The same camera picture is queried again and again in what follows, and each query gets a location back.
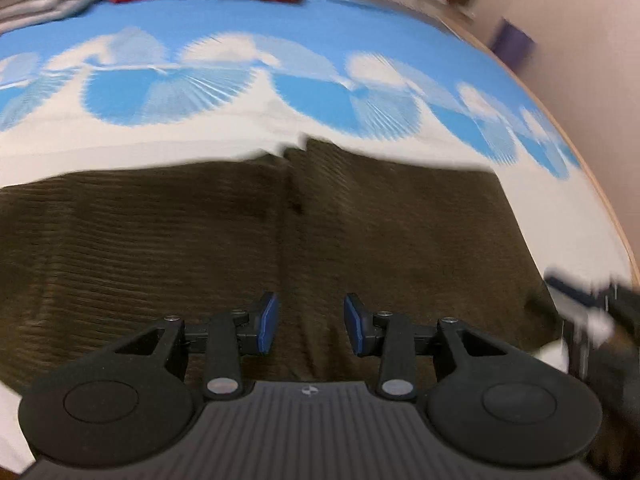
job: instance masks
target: wall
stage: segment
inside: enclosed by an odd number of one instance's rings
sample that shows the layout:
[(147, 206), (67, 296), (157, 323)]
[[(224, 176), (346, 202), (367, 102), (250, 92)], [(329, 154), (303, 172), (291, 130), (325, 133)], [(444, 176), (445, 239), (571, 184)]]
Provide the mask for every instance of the wall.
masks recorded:
[(536, 41), (521, 79), (584, 156), (640, 256), (640, 0), (477, 0), (468, 29), (502, 16)]

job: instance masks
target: brown corduroy fabric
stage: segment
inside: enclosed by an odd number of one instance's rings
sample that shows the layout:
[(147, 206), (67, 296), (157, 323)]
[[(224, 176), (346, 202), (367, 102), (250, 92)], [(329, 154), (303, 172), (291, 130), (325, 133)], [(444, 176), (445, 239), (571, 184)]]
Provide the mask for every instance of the brown corduroy fabric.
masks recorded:
[(18, 475), (0, 467), (0, 480), (17, 480)]
[(277, 291), (284, 171), (264, 158), (0, 190), (0, 380), (20, 391), (149, 320)]
[[(287, 368), (300, 380), (376, 376), (352, 355), (342, 298), (421, 324), (455, 316), (520, 348), (550, 340), (528, 301), (550, 301), (498, 178), (420, 168), (309, 140), (289, 172), (283, 291)], [(421, 358), (424, 383), (433, 383)]]
[[(342, 298), (415, 322), (456, 316), (524, 349), (542, 280), (498, 179), (374, 160), (310, 140), (286, 160), (95, 171), (0, 190), (0, 380), (40, 372), (149, 320), (202, 320), (265, 289), (282, 306), (249, 378), (372, 380)], [(425, 381), (433, 381), (427, 364)], [(191, 381), (198, 367), (190, 365)]]

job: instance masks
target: wooden edge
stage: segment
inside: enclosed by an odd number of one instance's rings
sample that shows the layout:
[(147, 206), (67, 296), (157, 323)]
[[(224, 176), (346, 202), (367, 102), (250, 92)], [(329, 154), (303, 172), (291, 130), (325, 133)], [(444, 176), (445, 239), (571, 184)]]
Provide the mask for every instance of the wooden edge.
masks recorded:
[(574, 155), (580, 162), (580, 166), (582, 167), (584, 174), (587, 176), (591, 185), (596, 190), (596, 193), (598, 194), (600, 201), (602, 202), (603, 206), (607, 210), (609, 219), (613, 223), (613, 226), (615, 227), (616, 232), (618, 233), (618, 236), (620, 237), (620, 240), (622, 241), (622, 244), (625, 247), (626, 255), (629, 259), (629, 264), (631, 266), (632, 285), (633, 286), (640, 285), (640, 269), (638, 268), (638, 261), (634, 256), (634, 252), (631, 248), (631, 245), (629, 244), (629, 240), (626, 238), (625, 232), (622, 229), (622, 225), (620, 225), (620, 220), (618, 220), (618, 216), (613, 210), (613, 206), (611, 205), (611, 202), (609, 202), (609, 199), (607, 198), (606, 194), (604, 193), (604, 190), (598, 183), (595, 175), (593, 174), (593, 171), (591, 171), (591, 168), (587, 165), (587, 162), (584, 160), (584, 158), (582, 157), (578, 149), (575, 147), (574, 143), (572, 143), (566, 131), (562, 129), (562, 126), (560, 126), (558, 121), (556, 121), (556, 118), (553, 117), (553, 115), (546, 108), (546, 106), (542, 104), (540, 99), (536, 97), (536, 95), (520, 80), (520, 78), (517, 75), (515, 75), (511, 71), (511, 69), (508, 66), (506, 66), (491, 50), (489, 50), (484, 43), (482, 43), (480, 40), (478, 40), (478, 38), (476, 38), (468, 30), (466, 30), (459, 23), (457, 23), (456, 18), (443, 17), (442, 21), (447, 25), (447, 27), (451, 28), (460, 38), (467, 41), (477, 49), (482, 50), (484, 53), (489, 54), (489, 56), (493, 57), (511, 75), (511, 77), (513, 77), (514, 81), (518, 83), (518, 85), (520, 85), (520, 87), (529, 95), (529, 97), (533, 100), (533, 102), (535, 102), (538, 108), (540, 108), (540, 110), (542, 110), (542, 112), (546, 115), (549, 121), (551, 121), (553, 126), (555, 126), (556, 130), (558, 130), (560, 135), (562, 135), (562, 138), (567, 143), (567, 145), (572, 150), (572, 152), (574, 152)]

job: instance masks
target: blue cloud-patterned fabric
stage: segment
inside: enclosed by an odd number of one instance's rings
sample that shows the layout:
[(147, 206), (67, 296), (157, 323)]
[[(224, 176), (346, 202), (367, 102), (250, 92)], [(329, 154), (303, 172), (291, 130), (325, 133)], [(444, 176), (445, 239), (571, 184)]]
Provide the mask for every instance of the blue cloud-patterned fabric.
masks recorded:
[(489, 56), (356, 0), (105, 2), (0, 38), (0, 132), (63, 98), (104, 124), (188, 128), (207, 114), (250, 113), (267, 94), (285, 116), (345, 136), (424, 137), (428, 113), (452, 142), (495, 164), (519, 164), (524, 153), (558, 179), (579, 168)]

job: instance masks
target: purple object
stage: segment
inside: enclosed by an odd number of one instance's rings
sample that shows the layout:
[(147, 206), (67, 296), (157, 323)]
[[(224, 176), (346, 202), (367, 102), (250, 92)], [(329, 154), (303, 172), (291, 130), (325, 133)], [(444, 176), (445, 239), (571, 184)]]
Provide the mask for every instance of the purple object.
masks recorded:
[(503, 19), (490, 48), (506, 66), (517, 72), (534, 45), (534, 41), (529, 36)]

